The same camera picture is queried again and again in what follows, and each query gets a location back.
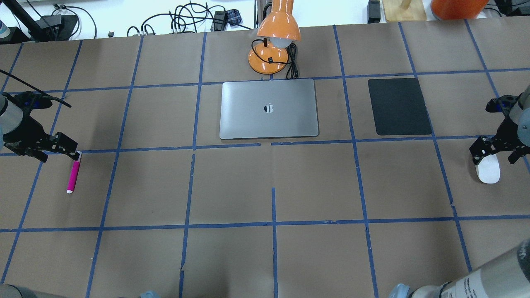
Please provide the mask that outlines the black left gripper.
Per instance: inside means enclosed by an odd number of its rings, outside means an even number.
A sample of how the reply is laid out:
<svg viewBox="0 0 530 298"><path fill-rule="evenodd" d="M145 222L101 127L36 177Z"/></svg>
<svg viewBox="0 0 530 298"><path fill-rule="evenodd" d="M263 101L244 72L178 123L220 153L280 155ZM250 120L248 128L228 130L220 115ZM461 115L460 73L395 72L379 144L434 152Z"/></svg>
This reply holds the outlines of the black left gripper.
<svg viewBox="0 0 530 298"><path fill-rule="evenodd" d="M70 107L64 100L47 93L21 93L15 96L2 93L0 125L3 146L16 155L26 155L43 163L48 160L46 151L64 154L74 162L80 162L82 152L77 151L76 141L62 132L55 135L46 133L42 124L31 116L33 110L50 108L53 101Z"/></svg>

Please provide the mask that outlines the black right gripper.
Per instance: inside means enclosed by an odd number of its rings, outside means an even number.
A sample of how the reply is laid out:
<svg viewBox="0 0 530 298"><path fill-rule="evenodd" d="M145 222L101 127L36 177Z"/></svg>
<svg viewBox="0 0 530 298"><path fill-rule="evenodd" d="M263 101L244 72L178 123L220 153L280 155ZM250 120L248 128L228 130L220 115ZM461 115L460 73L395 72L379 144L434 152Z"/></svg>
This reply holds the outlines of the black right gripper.
<svg viewBox="0 0 530 298"><path fill-rule="evenodd" d="M471 145L472 162L478 166L488 156L500 151L510 151L510 164L529 154L529 96L501 96L491 99L485 106L488 113L502 113L495 136L481 135Z"/></svg>

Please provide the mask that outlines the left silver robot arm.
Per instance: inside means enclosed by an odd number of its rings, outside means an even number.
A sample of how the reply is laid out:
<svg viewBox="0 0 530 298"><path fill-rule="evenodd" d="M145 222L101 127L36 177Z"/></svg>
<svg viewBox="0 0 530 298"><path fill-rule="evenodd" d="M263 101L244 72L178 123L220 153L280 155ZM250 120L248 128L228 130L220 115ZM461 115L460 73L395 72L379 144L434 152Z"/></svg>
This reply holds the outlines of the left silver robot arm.
<svg viewBox="0 0 530 298"><path fill-rule="evenodd" d="M1 142L4 147L16 155L29 156L42 163L48 160L46 151L64 154L74 161L81 160L76 141L62 132L46 133L42 124L31 116L33 110L50 108L52 101L66 107L71 107L70 104L48 93L27 91L15 96L6 92L1 95Z"/></svg>

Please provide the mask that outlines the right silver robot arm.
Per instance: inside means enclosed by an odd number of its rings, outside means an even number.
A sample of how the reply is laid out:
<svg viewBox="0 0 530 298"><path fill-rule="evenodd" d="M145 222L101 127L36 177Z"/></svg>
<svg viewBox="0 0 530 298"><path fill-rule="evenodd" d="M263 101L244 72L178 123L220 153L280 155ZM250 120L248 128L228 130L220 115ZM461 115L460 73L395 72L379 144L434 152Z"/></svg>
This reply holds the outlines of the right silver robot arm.
<svg viewBox="0 0 530 298"><path fill-rule="evenodd" d="M530 152L530 88L518 96L504 95L490 99L485 106L488 113L502 113L505 117L495 136L481 135L471 145L470 153L475 166L489 155L509 151L510 164Z"/></svg>

